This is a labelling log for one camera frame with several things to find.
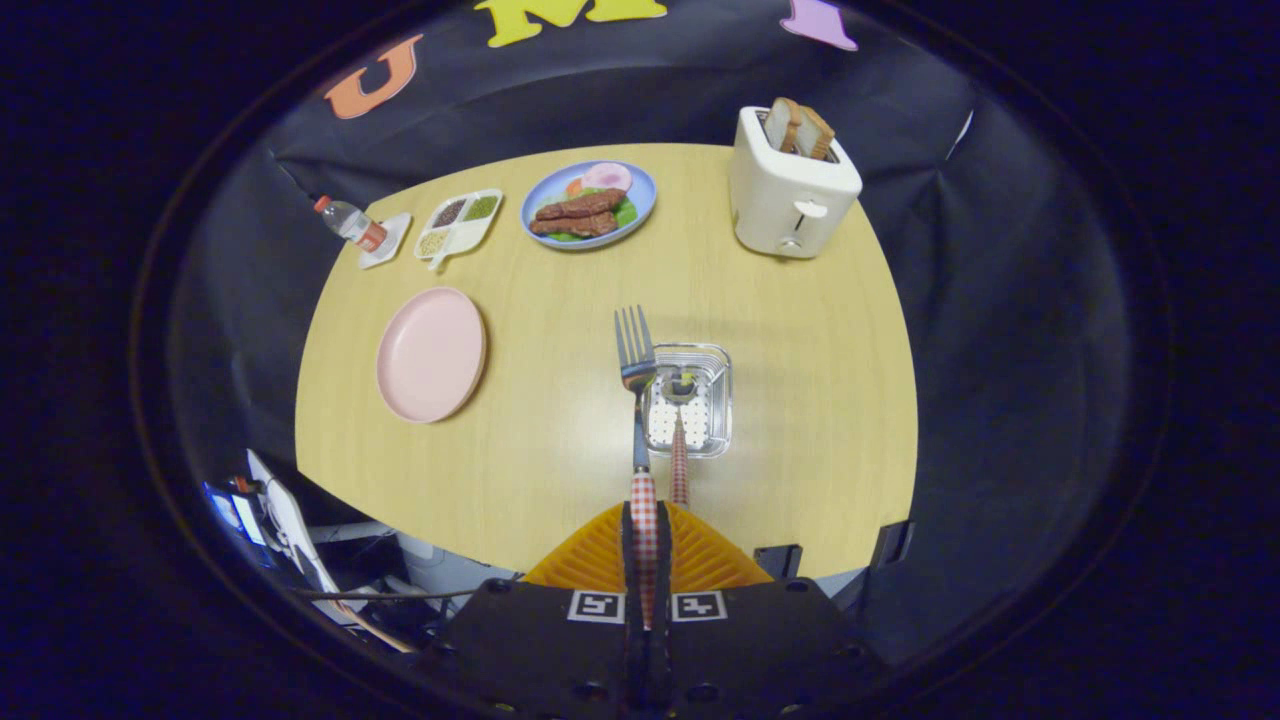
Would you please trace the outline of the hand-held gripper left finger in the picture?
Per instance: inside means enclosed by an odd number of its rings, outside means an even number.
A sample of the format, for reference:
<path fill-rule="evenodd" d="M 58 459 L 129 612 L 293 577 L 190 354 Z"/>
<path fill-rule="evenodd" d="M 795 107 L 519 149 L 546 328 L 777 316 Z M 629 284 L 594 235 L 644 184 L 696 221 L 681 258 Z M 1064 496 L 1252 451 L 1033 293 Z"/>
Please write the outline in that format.
<path fill-rule="evenodd" d="M 521 582 L 485 580 L 431 643 L 430 678 L 490 717 L 627 717 L 626 512 L 596 515 Z"/>

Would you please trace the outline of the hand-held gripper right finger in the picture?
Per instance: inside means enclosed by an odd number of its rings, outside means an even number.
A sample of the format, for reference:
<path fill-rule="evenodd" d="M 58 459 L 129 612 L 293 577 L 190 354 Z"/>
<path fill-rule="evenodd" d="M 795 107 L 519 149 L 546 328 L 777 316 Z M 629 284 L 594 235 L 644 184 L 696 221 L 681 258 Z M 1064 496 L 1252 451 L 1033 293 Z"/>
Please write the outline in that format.
<path fill-rule="evenodd" d="M 814 580 L 774 579 L 690 511 L 663 512 L 658 717 L 841 717 L 884 678 L 884 661 Z"/>

